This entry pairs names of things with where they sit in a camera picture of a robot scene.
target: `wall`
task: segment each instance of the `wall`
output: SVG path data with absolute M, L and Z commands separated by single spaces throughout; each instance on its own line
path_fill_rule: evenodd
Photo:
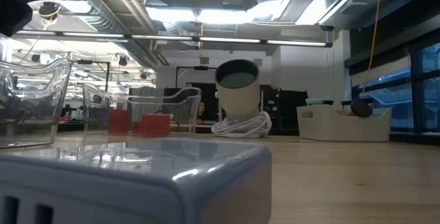
M 229 51 L 204 51 L 202 52 L 204 56 L 210 58 L 209 67 L 218 67 L 222 63 L 228 60 L 234 59 L 248 59 L 252 60 L 254 58 L 263 59 L 263 66 L 260 67 L 260 76 L 258 78 L 260 84 L 270 85 L 271 84 L 271 57 L 266 56 L 265 52 L 233 52 Z M 162 52 L 166 57 L 171 67 L 160 67 L 157 69 L 157 88 L 173 88 L 175 87 L 175 74 L 176 66 L 189 66 L 193 67 L 199 65 L 199 52 L 198 51 L 166 51 Z M 186 83 L 215 83 L 214 80 L 215 70 L 208 71 L 195 71 L 194 69 L 180 69 L 178 75 L 179 80 L 177 87 L 185 87 Z
M 350 57 L 350 36 L 348 31 L 341 31 L 333 48 L 317 47 L 279 47 L 272 57 L 262 57 L 260 52 L 204 52 L 211 57 L 211 62 L 220 65 L 226 60 L 238 58 L 263 58 L 260 68 L 259 81 L 262 85 L 272 85 L 284 90 L 306 91 L 309 98 L 335 100 L 336 108 L 341 108 L 340 102 L 351 99 L 351 83 L 344 61 Z M 181 58 L 167 58 L 173 62 L 190 60 L 191 66 L 197 65 L 197 53 L 180 53 Z M 194 71 L 179 70 L 178 87 L 185 87 L 187 82 L 214 83 L 214 70 Z M 175 86 L 175 67 L 162 67 L 157 70 L 157 88 Z
M 333 48 L 282 46 L 272 55 L 272 86 L 307 91 L 309 98 L 340 102 L 351 98 L 344 60 L 350 57 L 349 32 L 341 31 Z

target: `wooden table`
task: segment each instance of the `wooden table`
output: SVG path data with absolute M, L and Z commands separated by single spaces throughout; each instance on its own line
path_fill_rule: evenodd
M 145 139 L 72 132 L 59 133 L 54 146 Z M 272 150 L 271 224 L 440 223 L 440 148 L 298 137 L 239 141 Z

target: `plastic storage basket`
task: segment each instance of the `plastic storage basket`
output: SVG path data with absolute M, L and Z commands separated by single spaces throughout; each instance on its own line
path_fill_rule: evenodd
M 391 131 L 391 108 L 374 109 L 368 118 L 349 117 L 332 106 L 298 107 L 300 137 L 320 141 L 387 142 Z
M 90 135 L 192 135 L 201 90 L 181 89 L 173 96 L 127 96 L 84 84 L 85 132 Z
M 73 62 L 44 67 L 0 62 L 0 148 L 54 142 Z

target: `white cable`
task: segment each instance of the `white cable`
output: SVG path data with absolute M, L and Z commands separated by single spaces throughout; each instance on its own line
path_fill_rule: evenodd
M 239 122 L 234 118 L 225 118 L 222 122 L 217 122 L 211 128 L 212 133 L 231 138 L 258 138 L 265 137 L 272 127 L 272 121 L 267 112 L 261 111 L 258 116 Z

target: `red container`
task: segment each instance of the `red container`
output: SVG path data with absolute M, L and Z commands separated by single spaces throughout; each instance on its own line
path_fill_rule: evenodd
M 142 114 L 142 128 L 145 135 L 169 135 L 170 115 Z
M 131 124 L 131 130 L 133 131 L 134 134 L 141 135 L 143 133 L 142 121 L 140 121 L 140 122 L 133 122 Z
M 129 119 L 129 111 L 111 109 L 109 114 L 109 133 L 127 134 L 129 132 Z

